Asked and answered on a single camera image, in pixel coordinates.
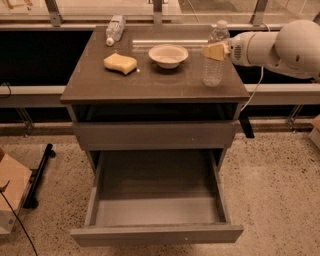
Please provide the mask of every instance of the cabinet top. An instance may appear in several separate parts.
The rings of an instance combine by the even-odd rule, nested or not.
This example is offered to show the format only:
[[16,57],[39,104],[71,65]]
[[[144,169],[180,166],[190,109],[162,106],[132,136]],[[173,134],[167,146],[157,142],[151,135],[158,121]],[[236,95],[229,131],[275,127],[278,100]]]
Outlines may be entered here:
[[[127,26],[112,47],[105,43],[105,29],[93,31],[61,97],[63,104],[245,102],[249,97],[229,59],[219,86],[202,83],[201,47],[210,26]],[[172,70],[158,67],[148,52],[163,43],[184,46],[189,57]],[[103,60],[114,52],[135,58],[137,69],[126,76],[107,70]]]

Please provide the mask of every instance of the sponge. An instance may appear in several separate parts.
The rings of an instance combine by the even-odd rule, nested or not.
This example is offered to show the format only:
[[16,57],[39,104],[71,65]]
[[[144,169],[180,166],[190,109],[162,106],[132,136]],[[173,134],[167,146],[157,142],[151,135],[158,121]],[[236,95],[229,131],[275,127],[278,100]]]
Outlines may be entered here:
[[132,57],[122,56],[114,53],[103,60],[108,69],[117,70],[127,75],[137,67],[137,60]]
[[223,61],[228,53],[228,46],[223,42],[208,44],[202,48],[202,54],[205,57],[219,61]]

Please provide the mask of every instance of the white bowl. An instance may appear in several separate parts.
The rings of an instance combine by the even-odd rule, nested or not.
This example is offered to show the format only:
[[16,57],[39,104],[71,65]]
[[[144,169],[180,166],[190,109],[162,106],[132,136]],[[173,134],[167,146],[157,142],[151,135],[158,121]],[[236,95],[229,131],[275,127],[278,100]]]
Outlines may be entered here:
[[161,44],[151,48],[149,56],[161,68],[172,69],[188,58],[188,51],[179,45]]

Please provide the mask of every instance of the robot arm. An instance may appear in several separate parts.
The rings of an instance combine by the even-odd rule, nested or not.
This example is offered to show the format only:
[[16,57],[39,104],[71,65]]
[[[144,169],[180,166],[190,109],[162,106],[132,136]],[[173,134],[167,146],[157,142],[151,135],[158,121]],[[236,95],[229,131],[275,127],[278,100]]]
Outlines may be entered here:
[[320,27],[312,21],[297,20],[279,32],[240,33],[229,44],[235,65],[320,81]]

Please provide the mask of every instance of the bottle cap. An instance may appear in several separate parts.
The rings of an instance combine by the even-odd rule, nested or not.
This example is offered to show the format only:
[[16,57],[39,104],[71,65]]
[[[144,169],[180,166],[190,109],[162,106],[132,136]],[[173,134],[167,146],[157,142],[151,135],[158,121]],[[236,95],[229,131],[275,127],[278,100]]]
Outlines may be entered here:
[[107,38],[107,41],[106,41],[106,44],[107,44],[108,46],[112,46],[112,45],[114,44],[113,38],[112,38],[112,37],[108,37],[108,38]]
[[228,22],[225,20],[219,20],[217,23],[218,28],[226,28],[228,26]]

